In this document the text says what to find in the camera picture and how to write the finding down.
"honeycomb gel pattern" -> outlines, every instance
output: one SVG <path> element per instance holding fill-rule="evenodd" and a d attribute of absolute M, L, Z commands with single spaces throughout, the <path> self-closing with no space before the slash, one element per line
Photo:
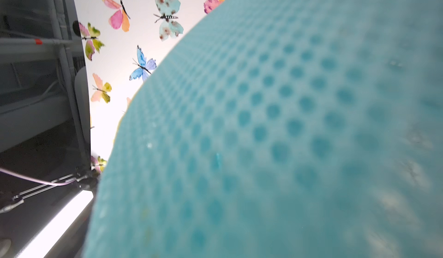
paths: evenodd
<path fill-rule="evenodd" d="M 441 257 L 442 13 L 226 0 L 132 101 L 85 257 Z"/>

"white wall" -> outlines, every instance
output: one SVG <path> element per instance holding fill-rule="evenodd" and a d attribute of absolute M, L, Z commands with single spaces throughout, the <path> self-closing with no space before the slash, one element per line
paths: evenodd
<path fill-rule="evenodd" d="M 78 20 L 84 25 L 91 22 L 99 29 L 99 39 L 105 44 L 100 53 L 96 51 L 92 61 L 86 59 L 89 95 L 91 97 L 95 92 L 93 73 L 112 86 L 109 93 L 111 101 L 108 104 L 104 101 L 90 103 L 92 126 L 95 127 L 91 130 L 93 155 L 108 159 L 117 126 L 127 108 L 126 98 L 133 98 L 143 84 L 141 79 L 129 80 L 130 74 L 137 68 L 132 64 L 133 59 L 137 60 L 137 45 L 147 59 L 153 58 L 159 64 L 176 43 L 206 15 L 203 6 L 206 0 L 179 1 L 180 10 L 175 15 L 179 17 L 177 22 L 183 26 L 184 33 L 177 39 L 161 41 L 159 27 L 163 20 L 154 23 L 157 18 L 153 14 L 159 14 L 154 0 L 123 0 L 130 16 L 130 28 L 126 33 L 121 29 L 111 28 L 108 19 L 115 10 L 105 6 L 102 0 L 75 0 Z"/>

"metal rod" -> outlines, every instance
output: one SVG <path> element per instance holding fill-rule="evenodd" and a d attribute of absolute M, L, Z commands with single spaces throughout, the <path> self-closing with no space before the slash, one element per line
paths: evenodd
<path fill-rule="evenodd" d="M 58 178 L 58 179 L 52 180 L 51 183 L 55 183 L 55 182 L 57 182 L 57 181 L 64 180 L 64 179 L 69 178 L 69 177 L 71 177 L 71 176 L 73 176 L 73 174 L 68 174 L 67 176 L 63 176 L 63 177 L 60 177 L 60 178 Z M 38 190 L 38 189 L 43 188 L 43 187 L 45 187 L 45 186 L 49 186 L 49 185 L 46 185 L 46 184 L 39 185 L 39 186 L 36 186 L 36 187 L 31 188 L 31 189 L 29 189 L 29 190 L 23 191 L 23 192 L 19 193 L 19 195 L 27 194 L 27 193 L 29 193 L 29 192 L 32 192 L 32 191 Z"/>
<path fill-rule="evenodd" d="M 71 48 L 68 45 L 66 45 L 65 50 L 66 50 L 66 56 L 68 57 L 69 71 L 71 73 L 72 78 L 75 79 L 77 71 L 75 70 L 74 57 L 72 57 Z"/>
<path fill-rule="evenodd" d="M 23 39 L 23 38 L 1 38 L 0 45 L 4 44 L 51 44 L 51 45 L 70 45 L 78 41 L 63 39 Z"/>
<path fill-rule="evenodd" d="M 54 0 L 47 0 L 48 2 L 48 8 L 49 8 L 49 17 L 51 18 L 51 24 L 52 24 L 52 30 L 54 32 L 54 37 L 56 39 L 63 39 L 62 31 L 60 29 L 60 23 L 57 19 L 57 11 L 55 9 L 55 3 Z M 89 157 L 86 157 L 86 143 L 85 139 L 83 138 L 83 131 L 81 129 L 80 124 L 80 114 L 78 112 L 77 102 L 75 99 L 75 93 L 74 93 L 74 86 L 72 82 L 72 75 L 69 70 L 69 61 L 68 61 L 68 55 L 66 54 L 65 46 L 60 47 L 59 49 L 59 59 L 60 59 L 60 65 L 62 67 L 62 73 L 63 77 L 65 79 L 66 83 L 66 90 L 68 92 L 68 99 L 69 99 L 69 105 L 71 106 L 71 112 L 72 117 L 74 119 L 74 125 L 75 125 L 75 133 L 77 135 L 78 140 L 78 146 L 80 149 L 80 155 L 83 160 L 83 165 L 87 166 L 90 162 L 88 161 Z"/>
<path fill-rule="evenodd" d="M 75 179 L 76 179 L 76 178 L 74 177 L 74 178 L 71 178 L 71 179 L 66 180 L 66 182 L 70 182 L 70 181 L 75 180 Z M 28 197 L 31 197 L 31 196 L 36 195 L 36 194 L 40 194 L 41 192 L 47 191 L 47 190 L 52 189 L 52 188 L 55 188 L 55 187 L 57 187 L 57 186 L 49 186 L 49 187 L 47 187 L 47 188 L 44 188 L 44 189 L 41 189 L 41 190 L 39 190 L 39 191 L 33 192 L 32 194 L 27 194 L 27 195 L 25 195 L 25 196 L 23 197 L 23 199 L 25 200 L 25 199 L 27 199 Z"/>

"pink and orange butterfly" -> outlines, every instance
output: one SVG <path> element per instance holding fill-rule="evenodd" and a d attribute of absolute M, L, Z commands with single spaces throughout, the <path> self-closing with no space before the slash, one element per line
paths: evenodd
<path fill-rule="evenodd" d="M 102 0 L 106 6 L 111 9 L 118 10 L 109 18 L 109 25 L 114 29 L 121 29 L 125 32 L 129 31 L 129 20 L 131 19 L 126 13 L 123 0 L 120 0 L 120 5 L 114 0 Z"/>
<path fill-rule="evenodd" d="M 97 87 L 94 87 L 97 91 L 92 95 L 91 101 L 100 101 L 103 99 L 106 103 L 109 103 L 111 101 L 111 97 L 108 95 L 108 93 L 112 90 L 112 87 L 109 83 L 103 84 L 103 81 L 100 77 L 98 77 L 97 74 L 93 73 L 92 76 L 94 77 L 95 84 Z"/>

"pink and green butterfly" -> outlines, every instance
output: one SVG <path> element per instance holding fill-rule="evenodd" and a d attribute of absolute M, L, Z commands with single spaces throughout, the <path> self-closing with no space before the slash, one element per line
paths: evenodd
<path fill-rule="evenodd" d="M 78 29 L 75 28 L 75 22 L 73 24 L 73 27 L 74 33 L 77 36 L 81 37 L 81 39 L 86 40 L 85 55 L 88 60 L 92 61 L 92 55 L 95 53 L 95 50 L 100 53 L 100 48 L 105 46 L 101 41 L 97 39 L 97 37 L 100 36 L 100 31 L 91 26 L 91 23 L 89 22 L 87 29 L 80 22 L 78 23 Z"/>

